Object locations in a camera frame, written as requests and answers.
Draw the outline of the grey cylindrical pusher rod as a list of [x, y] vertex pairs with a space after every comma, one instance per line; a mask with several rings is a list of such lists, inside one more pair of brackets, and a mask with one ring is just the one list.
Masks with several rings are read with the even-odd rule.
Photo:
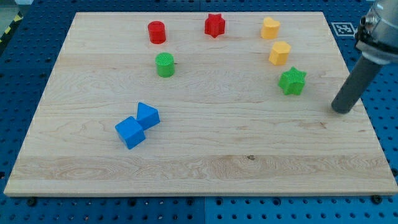
[[382, 65], [361, 56], [332, 101], [331, 108], [340, 114], [350, 112], [381, 68]]

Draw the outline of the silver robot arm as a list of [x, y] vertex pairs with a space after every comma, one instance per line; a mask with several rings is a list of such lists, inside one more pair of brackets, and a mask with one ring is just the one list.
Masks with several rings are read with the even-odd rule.
[[397, 63], [397, 1], [374, 1], [354, 37], [361, 56], [331, 102], [340, 114], [351, 111], [383, 66]]

